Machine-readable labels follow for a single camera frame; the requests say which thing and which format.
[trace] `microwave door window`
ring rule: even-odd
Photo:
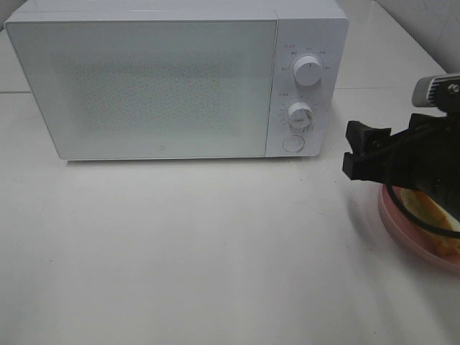
[[[13,24],[64,159],[265,155],[275,21]]]

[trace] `microwave knob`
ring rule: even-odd
[[[310,126],[313,112],[307,103],[297,102],[287,108],[286,120],[291,127],[305,128]]]
[[[311,86],[321,79],[323,62],[315,55],[304,55],[294,63],[294,78],[301,86]]]

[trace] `microwave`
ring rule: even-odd
[[[5,28],[64,160],[314,156],[333,0],[28,0]]]

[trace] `plate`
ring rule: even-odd
[[[400,198],[401,188],[394,187],[394,189]],[[460,275],[460,254],[439,257],[434,245],[424,236],[424,230],[412,223],[397,209],[384,185],[380,188],[379,193],[379,213],[387,231],[406,249],[437,268]]]

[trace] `white table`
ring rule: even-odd
[[[0,33],[0,344],[460,344],[460,279],[399,248],[378,184],[341,172],[348,120],[403,129],[443,71],[378,4],[342,5],[310,159],[61,161],[9,93],[28,87]]]

